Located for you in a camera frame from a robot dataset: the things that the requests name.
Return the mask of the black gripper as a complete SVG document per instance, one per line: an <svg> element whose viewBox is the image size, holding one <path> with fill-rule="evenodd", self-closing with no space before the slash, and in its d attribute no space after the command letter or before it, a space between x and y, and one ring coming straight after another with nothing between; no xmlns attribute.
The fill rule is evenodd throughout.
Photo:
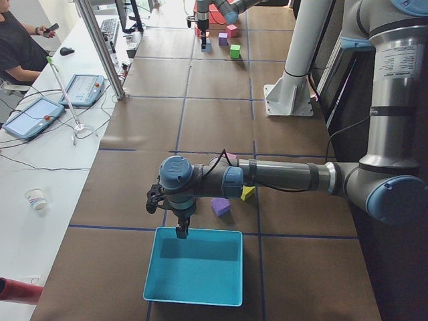
<svg viewBox="0 0 428 321"><path fill-rule="evenodd" d="M204 19L204 20L199 20L197 22L197 27L201 30L201 51L206 51L207 49L207 37L206 37L206 31L209 28L209 20L208 19Z"/></svg>
<svg viewBox="0 0 428 321"><path fill-rule="evenodd" d="M188 238L190 219L191 219L191 216L195 213L195 208L189 207L187 209L174 209L173 213L178 218L178 225L175 228L177 237L179 239Z"/></svg>

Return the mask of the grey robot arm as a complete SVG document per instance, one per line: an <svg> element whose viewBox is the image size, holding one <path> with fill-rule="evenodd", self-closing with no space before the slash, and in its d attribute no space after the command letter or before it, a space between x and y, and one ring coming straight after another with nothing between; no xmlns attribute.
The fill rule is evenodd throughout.
<svg viewBox="0 0 428 321"><path fill-rule="evenodd" d="M206 32L209 29L209 7L214 5L218 12L222 14L225 22L233 24L236 22L238 15L247 11L250 7L261 3L261 0L236 0L232 3L226 0L197 0L196 12L193 16L188 16L188 27L191 26L191 22L195 22L197 27L201 31L201 49L207 48L207 36Z"/></svg>
<svg viewBox="0 0 428 321"><path fill-rule="evenodd" d="M231 160L225 152L207 165L182 156L165 159L147 193L146 210L172 211L176 234L188 235L199 197L241 196L244 187L289 193L326 191L348 199L391 225L427 210L427 184L412 155L416 95L427 50L426 1L347 1L341 46L375 51L368 146L356 163L281 163Z"/></svg>

